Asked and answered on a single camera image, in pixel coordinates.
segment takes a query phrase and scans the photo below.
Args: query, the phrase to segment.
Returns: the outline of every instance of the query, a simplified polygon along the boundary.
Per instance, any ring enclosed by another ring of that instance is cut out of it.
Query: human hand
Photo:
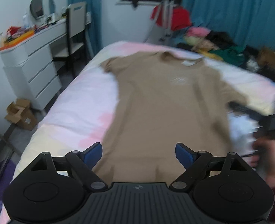
[[[271,187],[275,188],[275,140],[258,139],[254,142],[253,148],[264,147],[267,149],[268,168],[266,169],[265,182]],[[251,157],[251,166],[256,167],[259,161],[259,155]]]

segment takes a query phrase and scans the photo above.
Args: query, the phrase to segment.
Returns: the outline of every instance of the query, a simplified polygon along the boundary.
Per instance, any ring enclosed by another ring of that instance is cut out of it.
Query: t-shirt
[[[166,182],[184,171],[175,146],[226,156],[231,149],[226,103],[246,99],[202,58],[138,52],[102,63],[116,76],[119,103],[93,171],[106,183]]]

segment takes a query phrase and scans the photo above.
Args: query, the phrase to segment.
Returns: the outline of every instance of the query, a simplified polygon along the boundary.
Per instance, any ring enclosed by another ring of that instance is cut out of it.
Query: white dresser
[[[66,34],[65,20],[58,21],[13,48],[1,51],[4,71],[18,98],[43,111],[62,85],[52,61],[50,44]]]

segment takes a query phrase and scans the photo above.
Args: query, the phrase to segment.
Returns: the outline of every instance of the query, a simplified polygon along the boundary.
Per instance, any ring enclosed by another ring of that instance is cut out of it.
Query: curtain
[[[87,2],[87,11],[91,12],[92,23],[89,24],[89,37],[94,54],[102,49],[101,38],[101,0],[68,0],[68,4]]]
[[[195,26],[225,31],[240,46],[275,50],[275,0],[182,0]]]

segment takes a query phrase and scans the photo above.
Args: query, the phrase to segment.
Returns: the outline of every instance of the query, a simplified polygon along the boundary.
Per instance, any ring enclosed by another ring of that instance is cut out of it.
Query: bed
[[[127,56],[138,51],[172,51],[185,58],[199,58],[197,53],[150,44],[117,42],[102,49],[80,75],[59,96],[21,156],[15,178],[41,152],[64,156],[72,150],[83,151],[101,142],[114,119],[118,103],[118,85],[111,73],[104,73],[100,63],[115,56]],[[221,72],[223,80],[248,97],[250,108],[264,115],[275,111],[275,84],[269,79],[238,67],[205,59],[205,63]],[[251,133],[256,123],[247,116],[228,114],[231,139],[236,152],[251,151]],[[3,207],[0,224],[8,222]]]

